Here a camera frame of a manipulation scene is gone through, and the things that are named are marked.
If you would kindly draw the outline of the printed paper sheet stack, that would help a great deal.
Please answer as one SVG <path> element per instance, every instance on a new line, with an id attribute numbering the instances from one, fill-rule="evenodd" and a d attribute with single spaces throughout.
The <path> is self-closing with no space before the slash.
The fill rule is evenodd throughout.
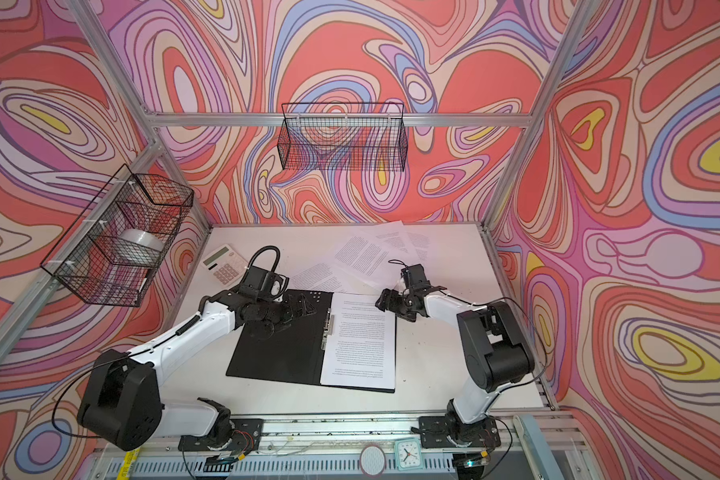
<path id="1" fill-rule="evenodd" d="M 400 221 L 352 227 L 322 243 L 326 255 L 291 279 L 295 289 L 363 293 L 397 285 L 400 270 L 426 261 L 431 240 Z"/>

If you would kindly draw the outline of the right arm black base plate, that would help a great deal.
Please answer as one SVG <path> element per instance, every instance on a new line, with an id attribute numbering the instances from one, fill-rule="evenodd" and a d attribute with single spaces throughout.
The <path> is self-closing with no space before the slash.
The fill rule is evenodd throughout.
<path id="1" fill-rule="evenodd" d="M 466 424 L 454 415 L 420 416 L 411 432 L 419 436 L 425 449 L 482 448 L 488 452 L 502 444 L 494 417 Z"/>

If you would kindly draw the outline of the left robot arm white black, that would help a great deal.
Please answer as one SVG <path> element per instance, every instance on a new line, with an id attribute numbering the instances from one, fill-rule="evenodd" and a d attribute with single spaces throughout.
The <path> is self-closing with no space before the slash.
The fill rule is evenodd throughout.
<path id="1" fill-rule="evenodd" d="M 314 300 L 288 291 L 286 278 L 255 278 L 257 286 L 243 281 L 203 297 L 191 317 L 140 347 L 102 353 L 89 374 L 78 424 L 123 451 L 162 437 L 194 437 L 212 450 L 226 448 L 235 430 L 227 407 L 205 397 L 169 401 L 161 387 L 205 347 L 243 326 L 274 334 L 315 313 Z"/>

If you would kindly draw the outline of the red folder black inside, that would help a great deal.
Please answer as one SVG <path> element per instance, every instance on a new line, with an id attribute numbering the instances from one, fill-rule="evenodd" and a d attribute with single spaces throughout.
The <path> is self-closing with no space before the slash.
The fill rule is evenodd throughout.
<path id="1" fill-rule="evenodd" d="M 243 327 L 226 375 L 229 377 L 322 386 L 319 383 L 324 351 L 321 337 L 332 295 L 324 291 L 290 290 L 285 298 L 305 294 L 316 307 L 313 315 L 296 318 L 272 338 L 258 341 Z"/>

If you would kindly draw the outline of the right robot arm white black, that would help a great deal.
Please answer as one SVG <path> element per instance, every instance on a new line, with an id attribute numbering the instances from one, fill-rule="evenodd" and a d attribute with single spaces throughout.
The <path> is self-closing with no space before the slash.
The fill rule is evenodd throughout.
<path id="1" fill-rule="evenodd" d="M 433 285 L 421 264 L 402 267 L 403 289 L 384 289 L 375 306 L 414 323 L 420 318 L 443 321 L 458 330 L 469 374 L 462 392 L 448 401 L 436 427 L 418 427 L 422 445 L 430 448 L 436 436 L 456 447 L 480 442 L 497 446 L 495 420 L 490 411 L 500 395 L 523 383 L 536 362 L 527 337 L 507 299 L 476 303 Z"/>

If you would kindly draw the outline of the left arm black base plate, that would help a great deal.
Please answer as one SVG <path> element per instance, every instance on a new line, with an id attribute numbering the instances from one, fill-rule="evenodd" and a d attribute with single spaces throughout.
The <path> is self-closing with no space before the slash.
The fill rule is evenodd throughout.
<path id="1" fill-rule="evenodd" d="M 251 453 L 259 448 L 263 426 L 261 418 L 219 420 L 204 436 L 183 435 L 178 449 L 181 452 Z"/>

